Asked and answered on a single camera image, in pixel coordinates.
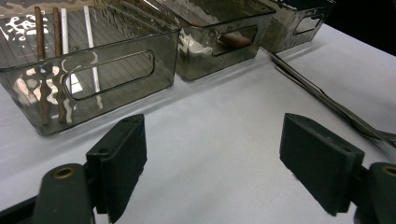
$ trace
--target white table surface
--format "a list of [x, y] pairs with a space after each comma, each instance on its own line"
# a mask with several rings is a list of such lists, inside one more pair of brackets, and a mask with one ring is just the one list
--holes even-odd
[[[396, 58], [329, 26], [279, 54], [376, 128], [396, 133]], [[85, 153], [121, 118], [146, 117], [148, 162], [118, 223], [353, 223], [331, 217], [279, 159], [285, 113], [309, 117], [388, 161], [326, 105], [279, 74], [267, 52], [175, 85], [52, 137], [39, 136], [0, 88], [0, 210], [38, 193], [41, 177]], [[98, 223], [106, 223], [103, 216]]]

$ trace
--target smoky transparent container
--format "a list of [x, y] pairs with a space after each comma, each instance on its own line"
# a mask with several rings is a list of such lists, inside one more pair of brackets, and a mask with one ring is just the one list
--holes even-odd
[[195, 80], [254, 58], [275, 11], [255, 0], [147, 0], [182, 27], [177, 73]]
[[276, 10], [262, 40], [274, 53], [311, 41], [335, 5], [333, 0], [260, 1]]
[[[173, 85], [180, 28], [155, 9], [161, 5], [13, 2], [21, 3], [0, 3], [0, 82], [38, 133], [58, 133]], [[43, 59], [37, 56], [35, 7], [43, 18]], [[53, 7], [67, 21], [62, 54], [55, 52]]]

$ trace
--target clear plastic bin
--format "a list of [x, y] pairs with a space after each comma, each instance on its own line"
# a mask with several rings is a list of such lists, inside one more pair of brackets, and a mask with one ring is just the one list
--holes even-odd
[[[180, 28], [156, 5], [144, 0], [12, 2], [21, 3], [0, 3], [0, 82], [38, 133], [60, 132], [173, 85]], [[35, 7], [42, 10], [44, 59], [37, 56]], [[59, 17], [53, 7], [61, 11], [61, 21], [67, 19], [67, 26], [61, 25], [67, 28], [64, 54], [55, 53]]]
[[260, 0], [274, 8], [262, 46], [274, 53], [311, 41], [329, 16], [333, 0]]
[[275, 11], [255, 0], [147, 0], [182, 27], [177, 72], [195, 80], [254, 58]]

